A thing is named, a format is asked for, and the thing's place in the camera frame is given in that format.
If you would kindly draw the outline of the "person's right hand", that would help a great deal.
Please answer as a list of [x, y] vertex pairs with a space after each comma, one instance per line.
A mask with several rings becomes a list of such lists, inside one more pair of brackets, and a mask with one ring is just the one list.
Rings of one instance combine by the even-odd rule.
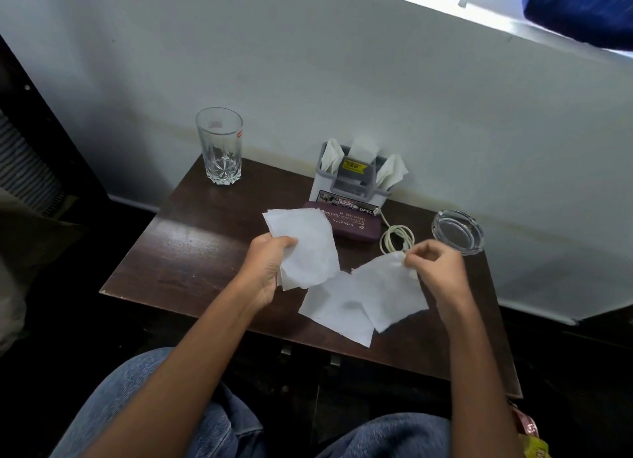
[[423, 256], [432, 261], [432, 276], [420, 278], [435, 298], [447, 327], [474, 313], [475, 302], [460, 252], [429, 239], [412, 246], [405, 256]]

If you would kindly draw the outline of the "person's left hand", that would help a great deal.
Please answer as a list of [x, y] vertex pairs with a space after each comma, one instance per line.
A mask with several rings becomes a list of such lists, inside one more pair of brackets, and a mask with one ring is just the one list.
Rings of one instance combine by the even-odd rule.
[[265, 233], [254, 238], [235, 282], [255, 312], [259, 312], [273, 300], [283, 256], [267, 254], [267, 241], [273, 237]]

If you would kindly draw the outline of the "white paper napkin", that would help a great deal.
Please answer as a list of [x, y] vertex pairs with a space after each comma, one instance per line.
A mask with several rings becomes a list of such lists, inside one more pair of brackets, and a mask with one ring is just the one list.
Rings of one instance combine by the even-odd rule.
[[360, 287], [360, 303], [378, 333], [429, 309], [417, 272], [404, 260], [401, 251], [384, 254], [351, 272]]
[[297, 239], [284, 250], [278, 277], [283, 291], [321, 285], [339, 273], [332, 225], [321, 209], [270, 209], [263, 217], [272, 237]]
[[308, 289], [299, 314], [366, 348], [375, 327], [356, 296], [352, 276], [339, 271], [324, 283]]

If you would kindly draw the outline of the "person's right forearm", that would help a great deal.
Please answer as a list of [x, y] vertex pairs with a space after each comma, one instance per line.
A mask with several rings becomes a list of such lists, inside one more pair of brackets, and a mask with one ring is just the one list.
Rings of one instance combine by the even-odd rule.
[[449, 339], [451, 458], [525, 458], [473, 297], [437, 299], [437, 308]]

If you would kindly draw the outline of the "person's left forearm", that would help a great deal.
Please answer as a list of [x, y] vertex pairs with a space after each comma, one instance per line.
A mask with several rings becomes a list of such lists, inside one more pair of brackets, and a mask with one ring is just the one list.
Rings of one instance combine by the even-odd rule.
[[234, 279], [82, 458], [184, 458], [204, 409], [273, 288]]

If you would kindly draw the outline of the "clear glass ashtray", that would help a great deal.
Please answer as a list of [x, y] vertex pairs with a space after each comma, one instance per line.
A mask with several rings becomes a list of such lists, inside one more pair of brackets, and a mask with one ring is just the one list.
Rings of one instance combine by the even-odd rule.
[[484, 250], [484, 231], [470, 215], [454, 209], [438, 211], [431, 225], [435, 240], [459, 251], [463, 256]]

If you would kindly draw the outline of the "grey napkin holder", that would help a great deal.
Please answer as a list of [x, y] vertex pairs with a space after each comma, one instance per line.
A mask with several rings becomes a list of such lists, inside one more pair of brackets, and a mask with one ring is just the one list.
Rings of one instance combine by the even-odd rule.
[[377, 156], [371, 163], [351, 160], [347, 158], [351, 148], [343, 145], [343, 160], [335, 172], [328, 173], [321, 170], [321, 159], [326, 148], [327, 142], [324, 142], [317, 159], [309, 201], [346, 206], [366, 214], [379, 214], [392, 195], [391, 190], [381, 190], [376, 186], [376, 173], [387, 159]]

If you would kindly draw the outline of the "folded white napkin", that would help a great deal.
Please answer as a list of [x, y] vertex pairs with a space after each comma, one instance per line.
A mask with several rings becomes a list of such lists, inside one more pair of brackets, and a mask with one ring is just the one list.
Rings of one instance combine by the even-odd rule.
[[358, 137], [352, 142], [346, 158], [354, 162], [372, 164], [375, 162], [380, 149], [380, 145], [376, 143], [375, 140], [366, 137]]
[[328, 174], [336, 174], [345, 153], [336, 139], [328, 139], [320, 159], [320, 170]]
[[376, 172], [376, 188], [388, 191], [409, 173], [400, 154], [392, 154]]

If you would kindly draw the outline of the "clear drinking glass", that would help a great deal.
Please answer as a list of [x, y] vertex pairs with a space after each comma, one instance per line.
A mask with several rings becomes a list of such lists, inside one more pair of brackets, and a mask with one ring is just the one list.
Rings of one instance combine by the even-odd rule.
[[243, 124], [238, 113], [223, 107], [209, 107], [196, 115], [204, 168], [216, 185], [232, 185], [241, 178]]

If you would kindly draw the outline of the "person's right leg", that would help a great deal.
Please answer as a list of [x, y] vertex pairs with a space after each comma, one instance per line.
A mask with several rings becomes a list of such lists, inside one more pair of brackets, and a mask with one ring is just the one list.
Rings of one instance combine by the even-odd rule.
[[373, 419], [326, 446], [315, 458], [449, 458], [451, 421], [422, 413]]

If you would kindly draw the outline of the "person's leg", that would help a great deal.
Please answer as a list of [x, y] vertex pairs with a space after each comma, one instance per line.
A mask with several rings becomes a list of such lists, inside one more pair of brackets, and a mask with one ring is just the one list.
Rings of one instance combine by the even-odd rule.
[[326, 446], [315, 458], [449, 458], [451, 421], [422, 413], [373, 419]]
[[[144, 352], [111, 372], [84, 403], [49, 458], [79, 458], [106, 429], [172, 348]], [[190, 441], [186, 458], [266, 458], [263, 426], [243, 401], [219, 384]]]

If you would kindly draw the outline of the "person's left leg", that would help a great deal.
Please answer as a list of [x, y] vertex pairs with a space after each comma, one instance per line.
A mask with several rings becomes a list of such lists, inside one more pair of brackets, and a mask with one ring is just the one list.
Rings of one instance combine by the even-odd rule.
[[[79, 458], [106, 429], [172, 348], [144, 352], [111, 372], [84, 403], [49, 458]], [[186, 458], [266, 458], [263, 426], [243, 401], [219, 384], [190, 441]]]

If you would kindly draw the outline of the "beige cushion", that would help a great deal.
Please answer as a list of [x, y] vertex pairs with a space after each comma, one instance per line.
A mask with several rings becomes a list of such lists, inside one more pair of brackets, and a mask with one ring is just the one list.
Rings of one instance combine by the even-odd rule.
[[38, 273], [86, 231], [44, 217], [0, 188], [0, 357], [23, 331], [27, 294]]

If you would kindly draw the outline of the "dark wooden furniture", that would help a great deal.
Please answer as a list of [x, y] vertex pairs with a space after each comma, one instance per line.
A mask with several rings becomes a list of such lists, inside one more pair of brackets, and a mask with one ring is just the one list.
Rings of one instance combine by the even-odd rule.
[[60, 217], [67, 203], [109, 210], [102, 184], [0, 35], [0, 191]]

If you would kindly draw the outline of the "blue cloth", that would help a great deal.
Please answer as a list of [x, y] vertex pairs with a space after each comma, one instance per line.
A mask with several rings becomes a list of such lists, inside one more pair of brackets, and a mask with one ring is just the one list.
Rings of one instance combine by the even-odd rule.
[[591, 46], [633, 52], [633, 0], [522, 0], [524, 17]]

